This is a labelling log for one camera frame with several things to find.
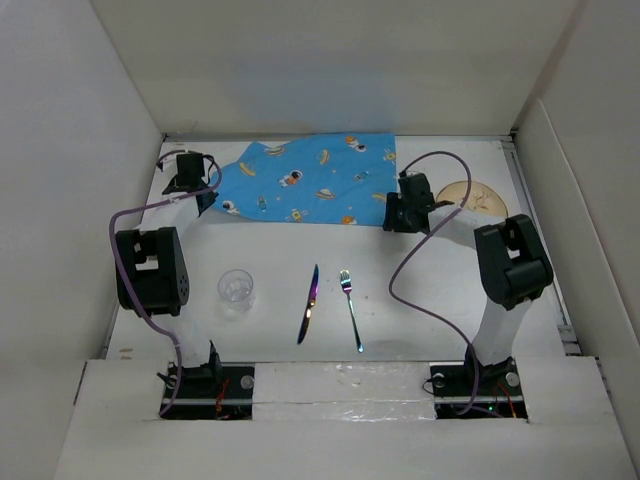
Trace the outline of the blue space-print cloth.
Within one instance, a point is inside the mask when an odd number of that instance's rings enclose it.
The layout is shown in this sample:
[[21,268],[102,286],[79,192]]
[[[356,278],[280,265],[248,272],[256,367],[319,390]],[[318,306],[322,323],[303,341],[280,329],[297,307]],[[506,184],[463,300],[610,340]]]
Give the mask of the blue space-print cloth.
[[397,189],[392,133],[314,135],[251,143],[222,168],[213,208],[261,222],[380,226]]

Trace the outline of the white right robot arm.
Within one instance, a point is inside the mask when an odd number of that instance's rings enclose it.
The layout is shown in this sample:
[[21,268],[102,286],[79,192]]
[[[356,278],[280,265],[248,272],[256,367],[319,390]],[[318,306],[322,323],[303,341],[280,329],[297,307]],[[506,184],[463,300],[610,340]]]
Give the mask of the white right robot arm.
[[486,306],[479,329],[465,352],[462,381],[473,393],[494,387],[512,359],[515,337],[530,309],[554,277],[531,218],[514,215],[491,224],[490,217],[437,202],[422,173],[399,175],[398,193],[389,193],[385,231],[424,233],[476,252]]

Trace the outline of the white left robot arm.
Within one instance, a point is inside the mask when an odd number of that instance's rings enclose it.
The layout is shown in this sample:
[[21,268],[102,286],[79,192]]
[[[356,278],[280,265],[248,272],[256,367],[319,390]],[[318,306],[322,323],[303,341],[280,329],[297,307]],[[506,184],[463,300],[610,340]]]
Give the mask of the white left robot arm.
[[215,158],[193,150],[174,150],[176,172],[159,201],[114,214],[109,224],[120,306],[134,312],[154,332],[171,342],[175,363],[160,378],[177,390],[190,385],[201,396],[222,387],[222,367],[212,342],[203,352],[189,338],[178,316],[191,290],[181,238],[214,205],[222,173]]

